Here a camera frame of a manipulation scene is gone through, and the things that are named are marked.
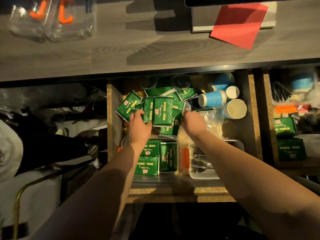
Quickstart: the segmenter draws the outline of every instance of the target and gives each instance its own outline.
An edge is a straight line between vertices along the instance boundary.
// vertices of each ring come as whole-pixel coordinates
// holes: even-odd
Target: open drawer
[[[235,85],[240,90],[248,112],[245,117],[233,120],[237,126],[236,139],[242,141],[245,151],[262,160],[262,148],[258,121],[257,101],[253,75],[246,71],[234,72]],[[190,75],[194,88],[208,92],[207,84],[217,73]],[[142,89],[135,78],[122,78],[118,84],[107,85],[108,159],[114,160],[124,136],[124,122],[116,109],[132,90]],[[219,179],[199,180],[180,173],[161,173],[158,176],[135,175],[128,202],[228,202],[234,199]]]
[[[320,160],[317,164],[311,158],[302,161],[281,161],[279,158],[273,123],[275,102],[272,99],[270,79],[275,80],[283,73],[287,71],[276,70],[271,74],[268,72],[254,74],[260,131],[263,135],[261,143],[264,161],[287,175],[320,175]]]

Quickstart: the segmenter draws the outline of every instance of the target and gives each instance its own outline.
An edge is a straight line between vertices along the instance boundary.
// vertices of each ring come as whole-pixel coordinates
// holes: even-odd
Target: red sticky note
[[[260,3],[222,6],[210,36],[251,49],[267,10]]]

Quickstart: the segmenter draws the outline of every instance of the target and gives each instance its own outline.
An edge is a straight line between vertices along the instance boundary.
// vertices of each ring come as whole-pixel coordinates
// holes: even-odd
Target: countertop
[[[278,2],[276,26],[260,30],[251,50],[191,34],[183,0],[107,1],[97,1],[87,40],[14,37],[0,15],[0,81],[320,58],[320,0]]]

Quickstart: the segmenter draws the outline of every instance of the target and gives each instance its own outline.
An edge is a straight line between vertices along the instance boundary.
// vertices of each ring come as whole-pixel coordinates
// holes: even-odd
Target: forearm
[[[302,185],[209,131],[192,139],[208,155],[231,196],[262,229],[268,228],[270,232],[276,224],[279,227],[286,225],[286,216],[299,215],[320,223],[320,198]]]
[[[143,147],[124,147],[58,208],[32,239],[109,239],[126,203]]]

